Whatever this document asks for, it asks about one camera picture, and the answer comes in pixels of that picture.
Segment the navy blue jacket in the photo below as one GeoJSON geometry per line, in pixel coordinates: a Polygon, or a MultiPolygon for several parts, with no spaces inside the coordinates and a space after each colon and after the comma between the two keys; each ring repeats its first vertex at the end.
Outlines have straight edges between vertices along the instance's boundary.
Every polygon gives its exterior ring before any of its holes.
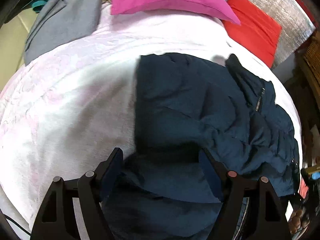
{"type": "Polygon", "coordinates": [[[198,163],[209,149],[246,178],[266,176],[278,196],[299,188],[299,152],[272,82],[231,55],[226,67],[178,53],[142,56],[137,152],[104,212],[119,239],[206,239],[221,208],[198,163]]]}

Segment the gray garment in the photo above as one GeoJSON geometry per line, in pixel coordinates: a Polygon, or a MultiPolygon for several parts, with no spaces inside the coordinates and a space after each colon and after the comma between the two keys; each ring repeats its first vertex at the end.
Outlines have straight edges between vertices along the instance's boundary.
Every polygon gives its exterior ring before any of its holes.
{"type": "Polygon", "coordinates": [[[30,30],[25,64],[62,44],[92,34],[100,20],[101,1],[49,0],[30,30]]]}

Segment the metal zipper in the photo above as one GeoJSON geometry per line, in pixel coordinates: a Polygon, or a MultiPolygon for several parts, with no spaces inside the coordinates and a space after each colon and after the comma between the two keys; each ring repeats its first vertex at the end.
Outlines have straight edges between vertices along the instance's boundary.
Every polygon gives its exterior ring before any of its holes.
{"type": "Polygon", "coordinates": [[[256,111],[259,111],[261,100],[262,100],[262,96],[264,95],[265,91],[266,90],[264,88],[262,88],[262,92],[261,92],[261,94],[259,96],[259,99],[258,99],[258,102],[257,102],[257,105],[256,105],[256,111]]]}
{"type": "Polygon", "coordinates": [[[243,213],[243,217],[241,219],[241,223],[239,225],[238,231],[237,231],[235,237],[233,238],[233,240],[236,240],[238,238],[240,232],[241,232],[241,229],[242,229],[243,224],[244,224],[244,219],[245,219],[245,217],[247,215],[247,212],[248,212],[249,203],[250,203],[250,198],[247,198],[247,205],[245,206],[245,210],[244,210],[244,213],[243,213]]]}
{"type": "MultiPolygon", "coordinates": [[[[261,101],[262,101],[262,97],[264,95],[264,93],[266,92],[266,90],[264,88],[262,88],[262,91],[261,91],[261,94],[259,96],[259,99],[258,99],[258,102],[257,102],[257,105],[256,105],[256,111],[259,111],[260,109],[260,105],[261,105],[261,101]]],[[[235,237],[233,238],[233,240],[237,240],[240,232],[241,232],[241,229],[243,227],[243,224],[244,224],[244,220],[245,220],[245,217],[247,216],[247,212],[248,212],[248,208],[249,208],[249,203],[250,203],[250,198],[247,198],[247,204],[245,206],[245,209],[244,209],[244,213],[243,213],[243,217],[241,219],[241,223],[239,225],[239,228],[238,228],[238,231],[235,235],[235,237]]]]}

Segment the white bed sheet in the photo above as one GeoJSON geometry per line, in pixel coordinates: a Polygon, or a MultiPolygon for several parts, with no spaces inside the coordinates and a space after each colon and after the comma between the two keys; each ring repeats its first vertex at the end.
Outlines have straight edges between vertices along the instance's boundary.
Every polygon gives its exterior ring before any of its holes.
{"type": "MultiPolygon", "coordinates": [[[[22,67],[0,95],[0,184],[30,229],[54,176],[79,178],[114,147],[125,157],[134,152],[137,62],[140,55],[166,52],[222,65],[234,53],[246,69],[272,81],[276,104],[292,119],[302,163],[291,97],[263,62],[228,37],[220,20],[172,10],[111,16],[103,6],[97,31],[22,67]]],[[[75,209],[87,239],[78,202],[75,209]]]]}

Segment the mattress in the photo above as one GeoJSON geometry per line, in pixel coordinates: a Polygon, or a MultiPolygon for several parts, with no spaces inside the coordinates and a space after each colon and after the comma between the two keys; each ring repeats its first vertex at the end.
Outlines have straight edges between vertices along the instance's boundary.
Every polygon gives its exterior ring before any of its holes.
{"type": "MultiPolygon", "coordinates": [[[[221,65],[234,53],[246,69],[272,81],[276,104],[292,119],[302,163],[291,97],[262,61],[228,37],[220,20],[172,10],[111,16],[103,5],[91,36],[21,67],[0,95],[0,183],[30,229],[54,176],[79,178],[114,147],[125,158],[134,152],[137,62],[140,55],[166,52],[221,65]]],[[[88,239],[78,201],[75,212],[82,240],[88,239]]]]}

